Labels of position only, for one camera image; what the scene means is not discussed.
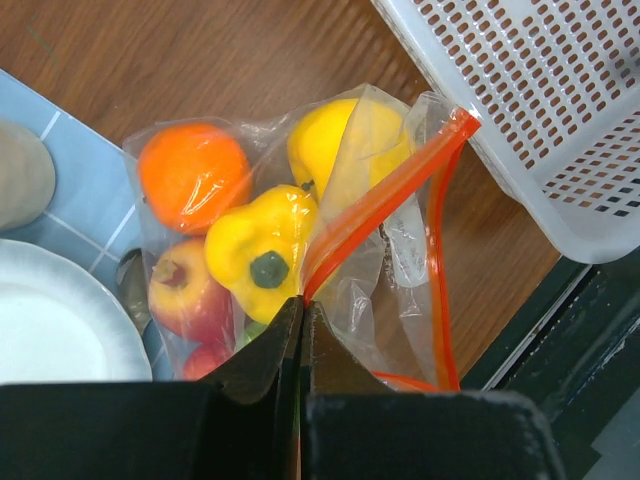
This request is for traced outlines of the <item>clear zip top bag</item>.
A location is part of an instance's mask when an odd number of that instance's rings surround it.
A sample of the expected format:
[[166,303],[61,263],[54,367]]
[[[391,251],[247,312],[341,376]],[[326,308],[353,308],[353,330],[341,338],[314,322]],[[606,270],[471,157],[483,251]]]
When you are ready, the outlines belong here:
[[177,380],[321,309],[376,379],[455,391],[442,216],[478,119],[364,84],[267,120],[200,117],[123,145],[151,319]]

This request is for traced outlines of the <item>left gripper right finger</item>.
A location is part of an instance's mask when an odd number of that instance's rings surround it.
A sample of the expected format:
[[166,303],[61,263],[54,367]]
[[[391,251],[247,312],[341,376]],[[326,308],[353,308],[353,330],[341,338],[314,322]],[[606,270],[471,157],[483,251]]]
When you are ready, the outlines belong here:
[[515,392],[400,393],[305,310],[301,358],[305,479],[562,479],[546,417]]

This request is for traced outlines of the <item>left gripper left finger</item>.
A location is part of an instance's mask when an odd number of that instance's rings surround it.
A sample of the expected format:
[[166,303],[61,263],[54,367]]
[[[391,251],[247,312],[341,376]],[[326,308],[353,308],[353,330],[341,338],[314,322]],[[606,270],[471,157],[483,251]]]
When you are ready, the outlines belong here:
[[5,479],[297,479],[303,302],[197,381],[5,385]]

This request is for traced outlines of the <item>green fake apple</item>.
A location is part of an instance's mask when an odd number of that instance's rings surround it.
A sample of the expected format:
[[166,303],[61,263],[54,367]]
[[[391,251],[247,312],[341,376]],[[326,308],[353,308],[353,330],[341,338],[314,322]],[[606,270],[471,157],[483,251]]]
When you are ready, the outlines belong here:
[[240,333],[238,339],[236,340],[234,352],[237,353],[238,351],[243,349],[246,345],[255,340],[259,335],[261,335],[266,330],[266,328],[267,326],[265,324],[259,322],[250,321],[249,323],[247,323]]

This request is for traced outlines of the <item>yellow fake lemon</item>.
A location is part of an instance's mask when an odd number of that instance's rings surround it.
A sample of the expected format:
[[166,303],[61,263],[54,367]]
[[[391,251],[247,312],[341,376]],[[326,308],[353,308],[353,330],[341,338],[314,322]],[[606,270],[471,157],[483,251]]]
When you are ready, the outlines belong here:
[[288,158],[296,182],[308,185],[327,225],[415,151],[397,100],[340,98],[306,114],[292,130]]

